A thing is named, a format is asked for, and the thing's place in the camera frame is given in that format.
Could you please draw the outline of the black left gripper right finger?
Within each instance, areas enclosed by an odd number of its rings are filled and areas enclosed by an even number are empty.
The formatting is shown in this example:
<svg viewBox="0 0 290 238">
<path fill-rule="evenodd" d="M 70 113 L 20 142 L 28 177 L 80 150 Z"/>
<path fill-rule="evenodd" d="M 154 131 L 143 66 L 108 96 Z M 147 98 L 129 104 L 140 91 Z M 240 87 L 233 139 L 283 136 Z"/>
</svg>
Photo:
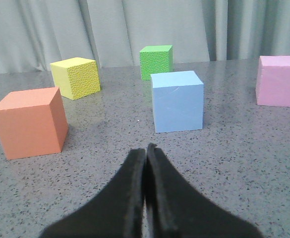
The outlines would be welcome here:
<svg viewBox="0 0 290 238">
<path fill-rule="evenodd" d="M 162 149 L 147 148 L 146 205 L 154 238 L 260 238 L 251 223 L 230 214 L 195 190 Z"/>
</svg>

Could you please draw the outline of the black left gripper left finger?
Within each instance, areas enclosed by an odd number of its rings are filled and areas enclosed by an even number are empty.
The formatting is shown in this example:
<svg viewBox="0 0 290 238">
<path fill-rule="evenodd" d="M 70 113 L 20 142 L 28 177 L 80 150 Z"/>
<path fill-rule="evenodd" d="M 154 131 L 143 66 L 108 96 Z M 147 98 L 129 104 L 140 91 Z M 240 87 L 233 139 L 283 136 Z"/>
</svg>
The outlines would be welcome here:
<svg viewBox="0 0 290 238">
<path fill-rule="evenodd" d="M 130 150 L 112 180 L 87 204 L 47 227 L 43 238 L 140 238 L 145 150 Z"/>
</svg>

